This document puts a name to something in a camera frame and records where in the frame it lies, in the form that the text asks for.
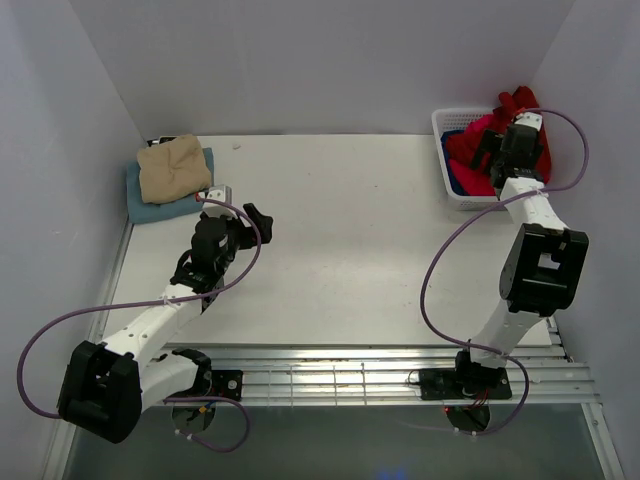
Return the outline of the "dark red t shirt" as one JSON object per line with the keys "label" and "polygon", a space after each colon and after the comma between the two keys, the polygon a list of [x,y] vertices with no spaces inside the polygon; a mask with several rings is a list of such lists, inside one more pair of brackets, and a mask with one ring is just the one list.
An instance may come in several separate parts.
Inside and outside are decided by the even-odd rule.
{"label": "dark red t shirt", "polygon": [[[498,100],[499,106],[493,109],[493,111],[503,114],[509,113],[513,116],[513,119],[507,127],[513,124],[516,114],[528,109],[536,109],[539,107],[539,103],[533,91],[527,86],[520,86],[512,93],[502,92],[498,95]],[[539,131],[539,142],[543,145],[543,151],[537,162],[536,169],[543,176],[542,182],[548,183],[551,179],[552,159],[549,152],[546,132],[544,130]]]}

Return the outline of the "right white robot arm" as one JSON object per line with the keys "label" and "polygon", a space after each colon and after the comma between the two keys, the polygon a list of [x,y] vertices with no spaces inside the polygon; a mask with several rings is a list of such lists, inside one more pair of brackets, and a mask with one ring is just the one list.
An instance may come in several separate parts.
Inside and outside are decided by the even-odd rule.
{"label": "right white robot arm", "polygon": [[451,382],[464,397],[509,398],[508,355],[532,327],[567,309],[577,291],[589,239],[558,217],[543,192],[541,133],[541,115],[523,113],[502,134],[485,131],[476,151],[489,156],[490,185],[518,230],[501,270],[500,300],[456,357]]}

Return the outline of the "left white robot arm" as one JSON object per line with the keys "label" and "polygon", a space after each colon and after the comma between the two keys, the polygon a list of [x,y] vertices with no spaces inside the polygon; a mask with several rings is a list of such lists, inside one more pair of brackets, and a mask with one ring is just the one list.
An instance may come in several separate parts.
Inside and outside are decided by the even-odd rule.
{"label": "left white robot arm", "polygon": [[119,443],[149,407],[173,395],[205,397],[212,387],[210,358],[190,348],[163,349],[226,288],[224,276],[239,251],[259,251],[271,242],[273,223],[252,203],[202,212],[158,302],[101,342],[74,349],[58,400],[60,417]]}

